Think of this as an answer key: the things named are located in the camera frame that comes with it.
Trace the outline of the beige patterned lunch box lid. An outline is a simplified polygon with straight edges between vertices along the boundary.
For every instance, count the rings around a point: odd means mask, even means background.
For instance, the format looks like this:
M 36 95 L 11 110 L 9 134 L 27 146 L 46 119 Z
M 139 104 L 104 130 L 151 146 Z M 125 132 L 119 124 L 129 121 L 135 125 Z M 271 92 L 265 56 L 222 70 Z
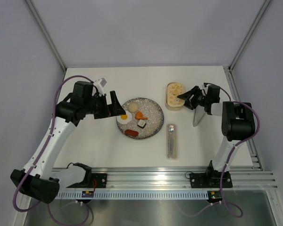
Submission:
M 166 102 L 171 107 L 181 107 L 184 105 L 184 100 L 178 96 L 185 92 L 185 87 L 182 83 L 169 83 L 166 89 Z

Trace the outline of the beige lunch box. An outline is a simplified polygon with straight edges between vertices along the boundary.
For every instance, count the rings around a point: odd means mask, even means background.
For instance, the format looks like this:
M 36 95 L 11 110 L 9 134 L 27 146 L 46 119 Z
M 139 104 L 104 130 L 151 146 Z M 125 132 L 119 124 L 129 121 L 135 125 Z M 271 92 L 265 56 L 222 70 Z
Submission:
M 178 111 L 184 105 L 184 100 L 178 99 L 177 96 L 183 94 L 181 90 L 167 90 L 165 105 L 168 110 Z

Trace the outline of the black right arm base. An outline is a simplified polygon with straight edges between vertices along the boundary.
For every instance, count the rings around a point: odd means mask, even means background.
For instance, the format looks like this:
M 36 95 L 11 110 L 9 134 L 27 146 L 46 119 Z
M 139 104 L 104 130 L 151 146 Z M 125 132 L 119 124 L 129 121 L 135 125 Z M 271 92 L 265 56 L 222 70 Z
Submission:
M 224 163 L 220 170 L 216 170 L 213 161 L 210 161 L 204 173 L 188 171 L 184 176 L 190 181 L 191 188 L 232 188 L 231 174 L 227 167 L 228 164 Z

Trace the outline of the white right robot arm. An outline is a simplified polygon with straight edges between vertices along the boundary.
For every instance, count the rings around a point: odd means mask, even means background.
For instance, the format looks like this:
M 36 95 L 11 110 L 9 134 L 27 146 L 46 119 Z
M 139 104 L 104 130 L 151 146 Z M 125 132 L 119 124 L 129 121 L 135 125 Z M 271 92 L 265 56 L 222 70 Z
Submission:
M 222 143 L 213 160 L 210 161 L 206 172 L 202 175 L 190 174 L 191 180 L 201 179 L 209 186 L 216 186 L 221 181 L 229 181 L 231 163 L 242 143 L 256 134 L 254 117 L 257 116 L 250 103 L 237 102 L 229 99 L 220 101 L 220 91 L 225 91 L 213 83 L 204 83 L 177 96 L 184 101 L 184 106 L 190 110 L 203 107 L 207 115 L 221 117 Z

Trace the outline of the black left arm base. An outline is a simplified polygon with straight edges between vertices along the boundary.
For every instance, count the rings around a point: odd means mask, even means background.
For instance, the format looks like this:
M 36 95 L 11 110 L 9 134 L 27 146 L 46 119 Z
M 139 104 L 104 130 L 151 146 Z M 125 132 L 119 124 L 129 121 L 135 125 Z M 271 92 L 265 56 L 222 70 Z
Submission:
M 68 188 L 106 188 L 108 177 L 106 173 L 94 173 L 91 167 L 78 162 L 69 163 L 67 169 L 73 166 L 83 169 L 84 177 L 81 181 L 68 186 Z

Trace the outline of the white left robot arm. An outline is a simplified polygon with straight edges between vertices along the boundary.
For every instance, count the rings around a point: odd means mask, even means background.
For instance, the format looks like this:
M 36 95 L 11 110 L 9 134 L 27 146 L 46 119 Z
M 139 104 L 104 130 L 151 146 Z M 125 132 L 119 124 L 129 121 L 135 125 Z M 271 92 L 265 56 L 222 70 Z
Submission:
M 103 119 L 125 114 L 114 91 L 110 92 L 111 104 L 107 104 L 106 83 L 104 78 L 77 81 L 66 98 L 54 103 L 47 134 L 29 162 L 22 169 L 14 169 L 10 175 L 17 193 L 49 204 L 61 189 L 74 184 L 88 187 L 92 183 L 92 169 L 82 163 L 56 174 L 52 173 L 52 169 L 68 137 L 87 115 Z

